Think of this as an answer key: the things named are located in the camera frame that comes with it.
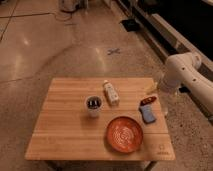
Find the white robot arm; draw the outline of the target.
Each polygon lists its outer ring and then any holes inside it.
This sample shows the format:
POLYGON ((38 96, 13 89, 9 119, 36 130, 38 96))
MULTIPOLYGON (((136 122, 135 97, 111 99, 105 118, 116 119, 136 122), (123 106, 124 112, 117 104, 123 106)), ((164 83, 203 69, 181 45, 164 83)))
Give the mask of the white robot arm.
POLYGON ((213 82, 198 71, 201 65, 202 58, 196 52, 171 55, 165 61, 165 72, 157 87, 173 93, 183 84, 204 110, 213 116, 213 82))

